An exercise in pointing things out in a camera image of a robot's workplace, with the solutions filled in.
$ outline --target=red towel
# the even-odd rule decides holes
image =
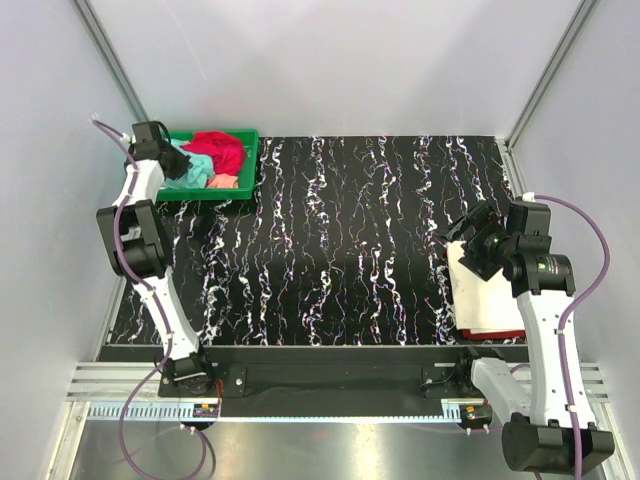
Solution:
[[[247,156],[240,140],[222,132],[198,132],[191,143],[181,148],[187,152],[209,155],[213,159],[216,175],[226,173],[237,176]]]

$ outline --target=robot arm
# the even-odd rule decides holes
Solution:
[[[613,453],[614,442],[610,432],[596,429],[580,375],[573,317],[558,329],[575,286],[569,259],[550,253],[550,219],[548,206],[517,199],[510,205],[505,225],[487,202],[481,202],[437,233],[451,241],[473,228],[460,263],[484,281],[502,269],[511,283],[527,334],[532,391],[529,395],[515,381],[502,359],[481,357],[473,349],[456,366],[457,381],[465,377],[463,381],[487,398],[503,423],[503,452],[512,470],[571,474],[572,413],[579,421],[585,472]],[[563,363],[571,378],[571,405]]]
[[[164,353],[169,354],[162,371],[160,396],[190,396],[206,393],[213,384],[211,362],[198,335],[189,324],[172,280],[173,255],[170,240],[155,208],[155,200],[165,177],[177,178],[186,172],[189,157],[166,141],[159,122],[133,125],[134,143],[129,152],[136,160],[138,171],[127,166],[127,178],[120,196],[111,207],[96,215],[111,266],[119,276],[126,276],[120,264],[115,244],[114,216],[126,200],[120,218],[120,239],[124,258],[144,284],[132,279],[134,290],[151,314]],[[169,328],[166,327],[165,314]],[[168,352],[169,339],[172,348]]]

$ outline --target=green tray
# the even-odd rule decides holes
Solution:
[[[256,162],[258,160],[257,130],[218,130],[242,141],[247,158],[238,175],[238,188],[166,188],[158,192],[158,201],[183,200],[249,200],[256,186]],[[195,132],[170,132],[176,140],[192,140]]]

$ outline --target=white wall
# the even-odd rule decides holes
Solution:
[[[69,0],[2,2],[0,52],[0,476],[35,479],[115,279],[95,213],[123,158],[89,120],[132,117]]]
[[[581,206],[601,225],[611,270],[578,310],[581,353],[595,359],[640,475],[640,3],[600,2],[516,145],[527,187]],[[573,261],[578,286],[602,253],[585,224],[555,209],[554,250]]]
[[[579,0],[93,0],[152,117],[507,135]]]

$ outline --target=cloth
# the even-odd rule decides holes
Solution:
[[[217,174],[238,176],[247,156],[240,140],[222,132],[198,132],[190,144],[182,147],[187,152],[209,155]]]
[[[238,188],[238,177],[219,173],[211,177],[207,188]]]
[[[176,147],[185,155],[189,155],[189,170],[180,178],[171,180],[165,178],[162,188],[205,188],[209,179],[213,177],[213,161],[208,155],[194,155],[185,151],[183,146],[188,143],[182,140],[171,139],[171,145]]]

